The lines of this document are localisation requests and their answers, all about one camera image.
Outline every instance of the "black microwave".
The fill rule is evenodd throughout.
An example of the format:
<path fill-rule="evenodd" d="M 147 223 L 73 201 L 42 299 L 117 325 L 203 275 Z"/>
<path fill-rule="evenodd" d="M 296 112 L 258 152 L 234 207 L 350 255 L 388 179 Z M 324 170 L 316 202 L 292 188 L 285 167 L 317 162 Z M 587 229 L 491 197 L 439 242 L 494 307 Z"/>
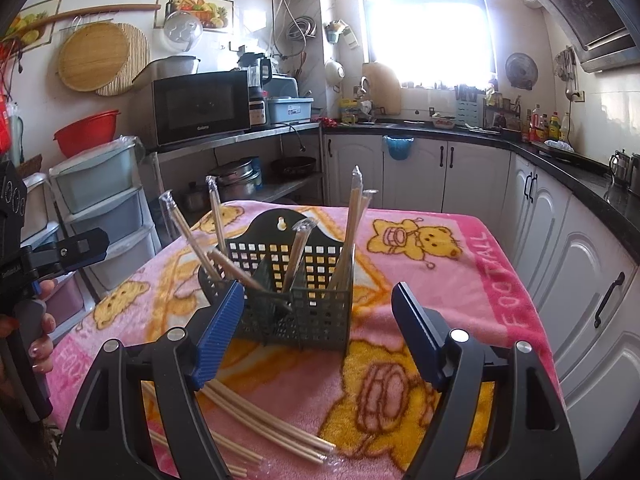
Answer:
<path fill-rule="evenodd" d="M 137 91 L 131 105 L 135 133 L 151 151 L 251 127 L 243 70 L 157 79 Z"/>

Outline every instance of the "silver screw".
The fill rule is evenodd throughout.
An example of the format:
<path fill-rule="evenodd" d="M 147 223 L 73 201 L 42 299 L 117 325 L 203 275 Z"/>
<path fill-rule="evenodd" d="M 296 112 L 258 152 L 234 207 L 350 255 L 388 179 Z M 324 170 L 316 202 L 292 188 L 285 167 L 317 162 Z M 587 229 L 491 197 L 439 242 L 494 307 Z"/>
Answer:
<path fill-rule="evenodd" d="M 460 328 L 456 328 L 451 331 L 451 338 L 453 339 L 453 341 L 464 343 L 466 341 L 469 341 L 469 334 Z"/>
<path fill-rule="evenodd" d="M 516 348 L 518 350 L 520 350 L 523 354 L 528 354 L 529 352 L 531 352 L 533 350 L 531 345 L 529 343 L 527 343 L 526 341 L 518 341 L 516 343 Z"/>
<path fill-rule="evenodd" d="M 171 330 L 169 330 L 169 332 L 166 334 L 167 338 L 169 339 L 169 341 L 180 341 L 180 339 L 182 339 L 184 337 L 184 330 L 181 328 L 172 328 Z"/>
<path fill-rule="evenodd" d="M 104 345 L 102 345 L 102 349 L 105 352 L 113 352 L 118 349 L 118 346 L 120 346 L 120 344 L 117 339 L 109 339 Z"/>

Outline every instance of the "wooden cutting board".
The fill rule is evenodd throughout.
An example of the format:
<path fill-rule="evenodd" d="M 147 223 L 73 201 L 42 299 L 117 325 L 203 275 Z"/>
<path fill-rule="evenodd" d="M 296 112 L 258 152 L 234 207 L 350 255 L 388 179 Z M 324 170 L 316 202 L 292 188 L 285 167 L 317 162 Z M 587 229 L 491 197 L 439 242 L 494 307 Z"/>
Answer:
<path fill-rule="evenodd" d="M 129 23 L 117 23 L 129 40 L 129 59 L 108 85 L 98 88 L 95 93 L 103 97 L 124 94 L 131 88 L 135 77 L 151 62 L 149 41 L 144 33 Z"/>
<path fill-rule="evenodd" d="M 129 59 L 129 40 L 114 23 L 91 23 L 74 32 L 60 50 L 58 75 L 78 92 L 110 83 Z"/>
<path fill-rule="evenodd" d="M 369 80 L 374 106 L 384 108 L 385 115 L 400 115 L 400 82 L 394 71 L 382 63 L 363 63 L 362 75 Z"/>

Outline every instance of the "blender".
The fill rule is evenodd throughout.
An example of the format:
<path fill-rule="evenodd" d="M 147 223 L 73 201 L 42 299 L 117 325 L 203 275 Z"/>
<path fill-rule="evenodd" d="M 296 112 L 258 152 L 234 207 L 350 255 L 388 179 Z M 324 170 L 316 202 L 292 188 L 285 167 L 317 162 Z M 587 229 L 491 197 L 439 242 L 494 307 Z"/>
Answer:
<path fill-rule="evenodd" d="M 246 70 L 251 126 L 263 126 L 267 123 L 267 113 L 262 85 L 273 77 L 271 60 L 265 58 L 264 54 L 246 52 L 238 59 L 238 66 L 241 70 Z"/>

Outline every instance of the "finger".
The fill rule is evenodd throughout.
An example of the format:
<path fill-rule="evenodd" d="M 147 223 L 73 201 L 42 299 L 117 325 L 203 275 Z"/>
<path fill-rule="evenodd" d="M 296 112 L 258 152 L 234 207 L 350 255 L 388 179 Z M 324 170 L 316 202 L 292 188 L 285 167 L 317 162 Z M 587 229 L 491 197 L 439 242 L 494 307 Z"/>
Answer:
<path fill-rule="evenodd" d="M 56 288 L 58 284 L 58 280 L 44 280 L 40 282 L 40 290 L 41 293 L 39 295 L 40 299 L 46 298 L 49 294 L 53 292 L 53 289 Z"/>
<path fill-rule="evenodd" d="M 0 316 L 0 337 L 7 337 L 14 330 L 20 328 L 20 322 L 15 317 Z"/>
<path fill-rule="evenodd" d="M 51 357 L 36 361 L 35 364 L 33 365 L 33 371 L 36 372 L 37 374 L 48 374 L 52 370 L 53 370 L 53 359 Z"/>
<path fill-rule="evenodd" d="M 51 314 L 42 316 L 42 329 L 45 334 L 50 334 L 56 329 L 56 319 Z"/>
<path fill-rule="evenodd" d="M 46 359 L 53 352 L 53 341 L 49 336 L 36 339 L 29 347 L 29 355 L 31 358 L 40 360 Z"/>

